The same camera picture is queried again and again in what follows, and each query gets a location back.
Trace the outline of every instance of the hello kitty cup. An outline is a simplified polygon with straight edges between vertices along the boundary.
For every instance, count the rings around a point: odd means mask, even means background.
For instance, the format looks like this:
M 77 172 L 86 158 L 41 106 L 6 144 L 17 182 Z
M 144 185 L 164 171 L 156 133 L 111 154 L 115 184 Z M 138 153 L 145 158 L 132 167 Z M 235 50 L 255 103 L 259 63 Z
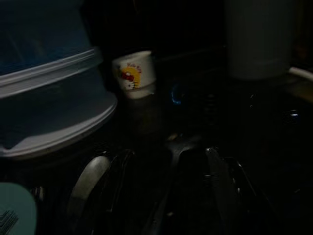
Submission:
M 139 99 L 156 90 L 156 75 L 151 51 L 140 51 L 112 61 L 115 78 L 125 95 Z

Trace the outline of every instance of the dark background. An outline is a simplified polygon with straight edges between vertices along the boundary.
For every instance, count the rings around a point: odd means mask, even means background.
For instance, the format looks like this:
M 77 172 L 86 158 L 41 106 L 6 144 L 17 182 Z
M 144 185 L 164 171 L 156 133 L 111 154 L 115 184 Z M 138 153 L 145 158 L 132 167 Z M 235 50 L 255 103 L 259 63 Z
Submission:
M 313 61 L 313 2 L 297 2 L 293 60 Z M 157 58 L 203 53 L 226 44 L 223 0 L 86 0 L 82 13 L 105 62 L 150 49 Z

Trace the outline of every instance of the white cord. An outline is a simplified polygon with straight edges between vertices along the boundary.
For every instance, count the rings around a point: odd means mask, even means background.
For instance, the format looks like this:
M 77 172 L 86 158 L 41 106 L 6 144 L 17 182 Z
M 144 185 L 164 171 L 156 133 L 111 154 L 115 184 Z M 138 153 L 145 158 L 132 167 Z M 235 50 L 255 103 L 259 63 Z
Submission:
M 291 67 L 289 69 L 289 73 L 294 74 L 294 75 L 299 76 L 299 77 L 306 78 L 306 79 L 310 80 L 311 82 L 313 82 L 313 73 L 309 72 L 307 70 L 302 70 L 302 69 L 299 69 L 296 67 Z

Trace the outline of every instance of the plastic container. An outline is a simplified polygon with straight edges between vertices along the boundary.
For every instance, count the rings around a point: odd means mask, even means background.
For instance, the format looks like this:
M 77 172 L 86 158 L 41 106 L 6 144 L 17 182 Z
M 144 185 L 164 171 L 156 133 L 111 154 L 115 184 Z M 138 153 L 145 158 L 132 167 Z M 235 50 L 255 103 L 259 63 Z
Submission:
M 48 64 L 0 76 L 0 98 L 60 81 L 100 64 L 96 48 Z
M 81 1 L 0 0 L 0 75 L 90 48 Z
M 74 143 L 108 120 L 116 104 L 97 68 L 0 99 L 0 157 L 32 158 Z

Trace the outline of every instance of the blue light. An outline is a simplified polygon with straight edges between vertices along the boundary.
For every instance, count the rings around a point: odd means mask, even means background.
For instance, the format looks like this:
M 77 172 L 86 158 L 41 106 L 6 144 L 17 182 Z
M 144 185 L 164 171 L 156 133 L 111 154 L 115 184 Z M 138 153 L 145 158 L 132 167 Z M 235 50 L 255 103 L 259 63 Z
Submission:
M 175 91 L 177 90 L 177 88 L 178 88 L 178 84 L 175 84 L 175 85 L 173 86 L 173 88 L 172 88 L 172 92 L 171 92 L 172 102 L 173 102 L 173 104 L 175 104 L 175 105 L 181 105 L 181 100 L 176 99 L 176 98 L 175 98 L 175 95 L 174 95 L 174 93 L 175 93 Z

